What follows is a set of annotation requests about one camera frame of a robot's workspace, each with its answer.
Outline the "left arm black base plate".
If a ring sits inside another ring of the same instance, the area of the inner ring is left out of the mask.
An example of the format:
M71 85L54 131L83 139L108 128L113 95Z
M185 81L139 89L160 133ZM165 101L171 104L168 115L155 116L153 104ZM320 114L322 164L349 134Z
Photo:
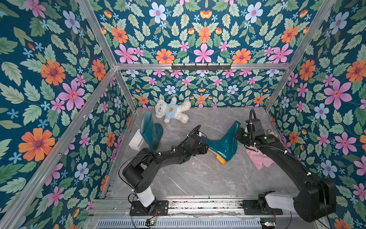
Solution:
M155 200L150 206L144 207L138 200L132 202L130 216L167 216L169 201Z

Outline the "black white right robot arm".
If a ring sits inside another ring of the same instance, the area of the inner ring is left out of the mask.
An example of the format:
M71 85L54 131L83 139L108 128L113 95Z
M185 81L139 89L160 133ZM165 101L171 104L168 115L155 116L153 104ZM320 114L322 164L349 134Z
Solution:
M306 222L327 217L336 211L337 188L329 178L321 178L304 166L273 134L265 134L258 118L246 121L235 138L244 144L257 169L277 164L295 184L298 194L266 191L258 195L256 208L260 212L287 210Z

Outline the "pink microfiber cloth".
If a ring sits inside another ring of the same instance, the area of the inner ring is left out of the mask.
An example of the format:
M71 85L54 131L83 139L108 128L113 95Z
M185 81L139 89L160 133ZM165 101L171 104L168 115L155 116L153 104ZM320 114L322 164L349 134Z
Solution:
M263 154L259 149L250 148L246 150L246 153L257 170L261 170L264 167L268 168L272 164L274 164L274 161L265 154Z

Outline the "teal rubber boot orange sole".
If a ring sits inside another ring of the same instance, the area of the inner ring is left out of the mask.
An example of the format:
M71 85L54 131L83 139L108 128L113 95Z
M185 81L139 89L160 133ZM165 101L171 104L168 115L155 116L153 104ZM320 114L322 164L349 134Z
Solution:
M140 126L140 134L151 151L158 150L163 132L162 125L153 121L152 113L145 112Z

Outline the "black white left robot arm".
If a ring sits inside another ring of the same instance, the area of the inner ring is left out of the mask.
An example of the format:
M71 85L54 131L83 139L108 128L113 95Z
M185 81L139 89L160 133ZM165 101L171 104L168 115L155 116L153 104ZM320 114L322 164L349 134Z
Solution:
M152 152L144 148L131 159L123 169L122 175L132 186L144 208L149 209L155 205L156 198L151 184L159 170L170 165L181 165L193 156L206 154L208 152L206 140L201 132L193 133L171 150Z

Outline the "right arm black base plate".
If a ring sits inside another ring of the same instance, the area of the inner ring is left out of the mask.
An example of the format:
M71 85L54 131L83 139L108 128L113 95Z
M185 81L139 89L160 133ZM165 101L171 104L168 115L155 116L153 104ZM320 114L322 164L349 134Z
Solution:
M264 200L243 200L241 207L245 215L283 215L281 209L270 208Z

